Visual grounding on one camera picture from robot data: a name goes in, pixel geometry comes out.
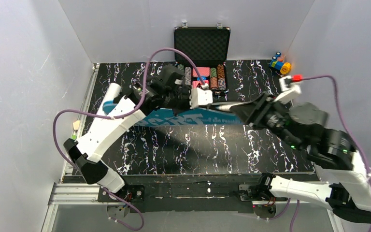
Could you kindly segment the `blue racket cover bag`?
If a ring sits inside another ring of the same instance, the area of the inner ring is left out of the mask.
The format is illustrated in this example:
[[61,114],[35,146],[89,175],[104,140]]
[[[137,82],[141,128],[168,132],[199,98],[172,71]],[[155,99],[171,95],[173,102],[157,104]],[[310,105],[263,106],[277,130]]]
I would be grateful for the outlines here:
[[[112,103],[106,101],[97,113],[107,115],[110,112],[121,115],[134,109],[135,103],[124,106],[123,103]],[[160,127],[160,126],[181,126],[181,125],[212,125],[212,124],[243,124],[239,118],[231,113],[215,112],[206,109],[193,109],[174,116],[172,109],[160,108],[153,111],[146,111],[146,117],[137,122],[135,126]]]

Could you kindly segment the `white shuttlecock tube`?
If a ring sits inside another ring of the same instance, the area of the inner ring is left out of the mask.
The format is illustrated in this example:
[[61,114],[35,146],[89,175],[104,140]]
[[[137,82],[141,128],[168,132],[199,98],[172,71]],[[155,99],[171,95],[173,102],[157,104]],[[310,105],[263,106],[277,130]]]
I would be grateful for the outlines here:
[[119,84],[110,83],[96,114],[100,116],[107,116],[117,106],[117,104],[114,103],[114,99],[119,95],[120,92],[121,86]]

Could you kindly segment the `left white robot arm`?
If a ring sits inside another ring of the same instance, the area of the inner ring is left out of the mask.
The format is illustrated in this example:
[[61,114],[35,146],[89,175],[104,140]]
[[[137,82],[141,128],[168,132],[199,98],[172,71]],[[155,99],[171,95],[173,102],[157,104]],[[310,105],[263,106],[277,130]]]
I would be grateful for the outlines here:
[[125,92],[115,83],[109,86],[103,104],[111,103],[111,110],[100,109],[85,135],[64,142],[72,164],[88,184],[119,192],[124,179],[102,160],[110,146],[153,111],[168,108],[178,114],[196,107],[199,89],[187,85],[183,77],[177,67],[167,65],[157,77],[137,82]]

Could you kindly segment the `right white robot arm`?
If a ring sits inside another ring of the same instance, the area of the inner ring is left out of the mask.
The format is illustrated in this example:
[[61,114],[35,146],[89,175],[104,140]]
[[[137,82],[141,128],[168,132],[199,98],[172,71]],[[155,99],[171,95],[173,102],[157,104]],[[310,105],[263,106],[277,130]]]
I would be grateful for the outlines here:
[[337,182],[320,186],[263,173],[246,194],[252,198],[294,198],[331,210],[354,223],[371,223],[371,186],[361,151],[350,135],[326,127],[328,113],[305,102],[286,108],[273,95],[231,106],[245,125],[267,129],[296,150],[306,150],[307,160],[332,173]]

